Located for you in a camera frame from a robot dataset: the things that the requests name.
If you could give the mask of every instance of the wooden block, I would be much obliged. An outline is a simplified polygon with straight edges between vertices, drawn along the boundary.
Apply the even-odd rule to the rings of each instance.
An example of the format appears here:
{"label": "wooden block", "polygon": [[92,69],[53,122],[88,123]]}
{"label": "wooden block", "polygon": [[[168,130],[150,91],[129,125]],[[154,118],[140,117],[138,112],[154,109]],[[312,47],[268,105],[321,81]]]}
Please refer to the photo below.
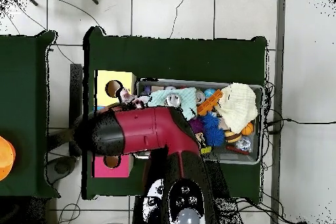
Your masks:
{"label": "wooden block", "polygon": [[137,78],[131,72],[114,72],[108,70],[99,70],[97,74],[97,105],[108,106],[119,102],[118,99],[110,97],[106,93],[106,84],[112,80],[120,81],[124,88],[128,89],[130,94],[135,92],[135,81]]}

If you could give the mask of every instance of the green table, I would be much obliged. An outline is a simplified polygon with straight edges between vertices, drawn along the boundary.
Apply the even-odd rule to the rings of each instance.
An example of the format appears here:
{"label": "green table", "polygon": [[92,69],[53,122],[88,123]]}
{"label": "green table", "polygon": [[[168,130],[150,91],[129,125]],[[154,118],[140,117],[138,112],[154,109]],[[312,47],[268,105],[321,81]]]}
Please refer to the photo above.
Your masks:
{"label": "green table", "polygon": [[[145,37],[108,37],[92,27],[84,37],[84,82],[88,83],[89,105],[94,106],[95,70],[132,72],[137,78],[163,78],[212,82],[239,82],[264,85],[266,39],[153,39]],[[83,169],[87,198],[95,195],[142,194],[145,160],[135,160],[126,179],[92,178],[91,158]],[[259,201],[260,164],[222,164],[231,196]]]}
{"label": "green table", "polygon": [[0,36],[0,136],[10,141],[16,159],[0,181],[0,196],[57,197],[47,184],[47,82],[45,56],[56,32],[35,37]]}

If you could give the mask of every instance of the orange object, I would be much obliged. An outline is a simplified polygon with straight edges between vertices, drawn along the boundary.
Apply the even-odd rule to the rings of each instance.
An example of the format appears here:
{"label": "orange object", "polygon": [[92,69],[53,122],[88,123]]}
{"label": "orange object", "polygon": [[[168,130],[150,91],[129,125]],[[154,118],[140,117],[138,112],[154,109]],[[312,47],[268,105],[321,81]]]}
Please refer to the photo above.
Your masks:
{"label": "orange object", "polygon": [[197,113],[201,116],[205,116],[208,111],[212,111],[214,105],[217,105],[217,101],[223,96],[221,90],[217,90],[209,97],[205,102],[197,107]]}
{"label": "orange object", "polygon": [[15,154],[13,145],[0,136],[0,181],[11,172]]}
{"label": "orange object", "polygon": [[241,134],[242,135],[250,135],[253,132],[253,130],[254,130],[253,124],[251,122],[249,122],[247,124],[247,126],[245,126],[243,128],[243,130],[241,131]]}

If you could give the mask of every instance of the plastic container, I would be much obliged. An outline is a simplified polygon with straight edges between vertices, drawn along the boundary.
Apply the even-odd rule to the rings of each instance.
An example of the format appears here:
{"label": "plastic container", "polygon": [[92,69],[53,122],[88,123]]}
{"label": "plastic container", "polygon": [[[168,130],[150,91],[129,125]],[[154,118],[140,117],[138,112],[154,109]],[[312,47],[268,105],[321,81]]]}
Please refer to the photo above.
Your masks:
{"label": "plastic container", "polygon": [[[201,81],[182,81],[182,80],[169,80],[159,79],[158,81],[146,81],[141,79],[136,83],[136,93],[139,95],[144,91],[146,86],[158,86],[167,87],[174,86],[177,89],[180,87],[195,87],[201,91],[205,91],[208,88],[222,89],[229,86],[229,83],[215,83],[215,82],[201,82]],[[258,116],[253,121],[254,132],[249,135],[251,139],[252,151],[248,155],[238,154],[226,149],[226,143],[222,146],[212,147],[212,151],[209,154],[202,155],[205,160],[218,160],[220,163],[226,164],[247,164],[254,165],[260,162],[261,152],[263,148],[262,140],[262,123],[264,120],[264,100],[265,93],[264,87],[260,85],[249,85],[249,87],[255,92],[256,106],[258,109]]]}

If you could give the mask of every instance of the yellow toy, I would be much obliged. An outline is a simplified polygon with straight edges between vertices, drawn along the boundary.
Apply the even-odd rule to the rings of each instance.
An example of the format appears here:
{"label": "yellow toy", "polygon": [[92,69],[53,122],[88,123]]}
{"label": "yellow toy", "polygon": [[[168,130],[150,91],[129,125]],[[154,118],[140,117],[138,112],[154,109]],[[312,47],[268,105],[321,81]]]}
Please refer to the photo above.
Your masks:
{"label": "yellow toy", "polygon": [[234,133],[230,130],[226,130],[224,134],[225,134],[225,140],[227,143],[237,142],[242,137],[241,133]]}
{"label": "yellow toy", "polygon": [[201,154],[209,154],[211,152],[211,146],[207,146],[205,148],[201,148]]}

